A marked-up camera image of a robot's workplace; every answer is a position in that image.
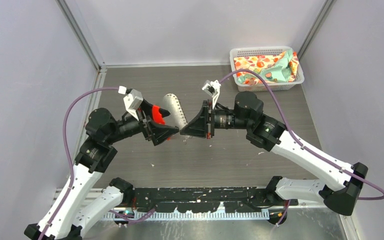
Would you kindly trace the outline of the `red key tag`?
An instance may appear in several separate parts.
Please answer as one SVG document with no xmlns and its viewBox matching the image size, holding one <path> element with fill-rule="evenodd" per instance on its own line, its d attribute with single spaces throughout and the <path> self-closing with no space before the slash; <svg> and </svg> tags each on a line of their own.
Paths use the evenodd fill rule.
<svg viewBox="0 0 384 240">
<path fill-rule="evenodd" d="M 164 117 L 163 114 L 161 113 L 161 108 L 157 105 L 153 105 L 151 109 L 152 113 L 152 119 L 155 123 L 160 124 L 160 125 L 165 125 Z"/>
</svg>

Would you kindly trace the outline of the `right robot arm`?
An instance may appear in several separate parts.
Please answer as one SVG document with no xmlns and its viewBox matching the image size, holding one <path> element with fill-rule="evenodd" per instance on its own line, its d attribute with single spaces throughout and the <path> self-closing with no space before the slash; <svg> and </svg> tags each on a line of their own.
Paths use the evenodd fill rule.
<svg viewBox="0 0 384 240">
<path fill-rule="evenodd" d="M 250 91 L 235 96 L 234 107 L 205 100 L 197 114 L 180 130 L 181 135 L 212 138 L 216 129 L 244 129 L 254 146 L 282 156 L 313 174 L 315 180 L 274 176 L 266 186 L 265 198 L 271 205 L 300 199 L 323 203 L 333 212 L 351 216 L 367 176 L 361 162 L 350 164 L 292 136 L 292 131 L 277 119 L 263 113 L 264 103 Z"/>
</svg>

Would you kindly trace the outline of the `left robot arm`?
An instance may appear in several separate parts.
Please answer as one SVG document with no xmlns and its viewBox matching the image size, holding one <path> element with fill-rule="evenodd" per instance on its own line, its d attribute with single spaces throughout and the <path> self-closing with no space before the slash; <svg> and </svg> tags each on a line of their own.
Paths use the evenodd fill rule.
<svg viewBox="0 0 384 240">
<path fill-rule="evenodd" d="M 117 177 L 99 197 L 81 207 L 116 156 L 114 143 L 143 134 L 157 146 L 179 132 L 178 127 L 165 124 L 164 118 L 171 114 L 167 109 L 143 100 L 135 112 L 138 118 L 125 113 L 120 120 L 103 107 L 90 113 L 85 126 L 88 137 L 75 157 L 73 175 L 44 218 L 26 227 L 25 236 L 31 240 L 81 240 L 108 211 L 133 202 L 133 185 Z"/>
</svg>

